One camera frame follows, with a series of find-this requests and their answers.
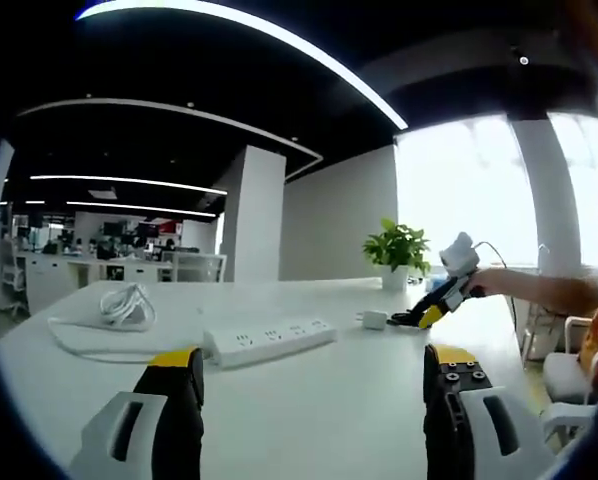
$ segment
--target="potted plant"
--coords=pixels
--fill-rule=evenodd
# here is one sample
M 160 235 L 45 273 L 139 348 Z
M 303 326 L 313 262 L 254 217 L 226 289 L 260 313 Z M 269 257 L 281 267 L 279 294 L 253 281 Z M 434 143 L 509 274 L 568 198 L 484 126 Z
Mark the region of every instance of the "potted plant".
M 405 291 L 411 270 L 425 275 L 430 264 L 423 259 L 429 250 L 423 230 L 399 225 L 389 218 L 381 219 L 384 231 L 370 235 L 363 244 L 363 251 L 370 261 L 381 269 L 382 285 L 385 290 Z

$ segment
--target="green plant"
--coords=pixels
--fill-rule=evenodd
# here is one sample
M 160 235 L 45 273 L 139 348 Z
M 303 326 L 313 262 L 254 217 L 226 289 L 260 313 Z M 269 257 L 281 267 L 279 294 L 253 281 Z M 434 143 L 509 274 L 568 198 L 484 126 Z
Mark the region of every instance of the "green plant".
M 370 235 L 363 244 L 363 251 L 372 263 L 390 265 L 393 272 L 399 265 L 417 268 L 424 274 L 430 270 L 430 264 L 423 259 L 423 253 L 429 250 L 423 230 L 396 224 L 389 218 L 382 218 L 381 226 L 384 231 Z

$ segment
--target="electrical outlet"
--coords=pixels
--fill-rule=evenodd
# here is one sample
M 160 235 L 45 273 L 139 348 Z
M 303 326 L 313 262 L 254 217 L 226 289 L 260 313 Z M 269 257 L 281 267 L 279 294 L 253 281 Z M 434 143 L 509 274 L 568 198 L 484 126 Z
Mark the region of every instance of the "electrical outlet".
M 204 332 L 204 347 L 222 368 L 262 362 L 334 340 L 336 330 L 318 319 Z

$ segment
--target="ceiling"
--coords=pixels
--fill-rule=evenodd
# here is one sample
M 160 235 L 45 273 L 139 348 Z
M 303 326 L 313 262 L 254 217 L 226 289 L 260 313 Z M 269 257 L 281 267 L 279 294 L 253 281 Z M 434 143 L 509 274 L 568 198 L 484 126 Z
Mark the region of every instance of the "ceiling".
M 286 174 L 291 176 L 315 159 L 323 161 L 302 174 L 386 145 L 398 131 L 368 101 L 334 116 L 324 96 L 339 77 L 261 32 L 168 9 L 126 10 L 75 22 L 75 16 L 93 3 L 66 1 L 52 9 L 27 6 L 14 17 L 10 12 L 0 16 L 0 26 L 13 32 L 13 41 L 0 47 L 0 133 L 5 131 L 15 147 L 3 198 L 19 209 L 26 208 L 25 200 L 44 200 L 43 206 L 27 208 L 70 211 L 74 207 L 66 201 L 101 201 L 88 190 L 112 186 L 116 203 L 219 213 L 223 197 L 203 192 L 29 177 L 97 175 L 212 187 L 247 144 L 285 155 Z M 537 11 L 536 2 L 523 1 L 487 7 L 481 2 L 447 7 L 444 2 L 441 7 L 442 2 L 433 0 L 425 6 L 382 8 L 325 0 L 215 3 L 287 28 L 353 72 L 371 60 L 449 32 L 554 27 L 549 9 Z M 573 71 L 535 65 L 523 71 L 492 67 L 408 85 L 385 100 L 416 128 L 502 109 L 532 111 L 580 98 L 589 89 L 585 76 Z M 69 99 L 86 104 L 21 115 Z M 87 104 L 97 99 L 151 103 Z M 178 111 L 163 110 L 163 105 Z M 195 112 L 221 120 L 191 114 Z M 253 133 L 225 119 L 286 140 Z

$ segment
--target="cable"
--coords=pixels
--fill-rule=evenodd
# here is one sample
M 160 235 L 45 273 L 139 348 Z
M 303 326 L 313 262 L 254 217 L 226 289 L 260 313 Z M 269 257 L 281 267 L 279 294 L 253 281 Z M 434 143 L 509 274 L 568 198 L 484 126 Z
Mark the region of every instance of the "cable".
M 125 364 L 145 364 L 147 360 L 114 360 L 109 358 L 97 358 L 93 355 L 119 354 L 119 355 L 146 355 L 154 356 L 169 350 L 149 350 L 149 349 L 112 349 L 92 348 L 79 349 L 68 345 L 55 331 L 54 325 L 71 325 L 74 327 L 90 328 L 95 330 L 110 330 L 116 332 L 145 332 L 152 328 L 157 320 L 157 312 L 148 299 L 146 288 L 143 285 L 131 284 L 130 286 L 108 292 L 99 301 L 101 311 L 101 323 L 84 323 L 83 321 L 62 320 L 60 318 L 48 318 L 48 329 L 54 337 L 57 345 L 66 352 L 84 357 L 95 362 L 103 363 L 125 363 Z
M 475 245 L 475 250 L 481 246 L 481 245 L 488 245 L 490 248 L 492 248 L 492 250 L 497 254 L 497 256 L 499 257 L 499 260 L 501 260 L 501 263 L 503 264 L 503 268 L 505 268 L 506 270 L 508 269 L 508 265 L 506 265 L 506 261 L 503 259 L 503 257 L 501 256 L 501 254 L 499 253 L 499 250 L 497 250 L 492 243 L 490 242 L 479 242 L 477 245 Z M 514 297 L 510 297 L 510 305 L 512 306 L 512 321 L 514 323 L 515 326 L 515 336 L 517 335 L 517 308 L 515 306 L 515 299 Z

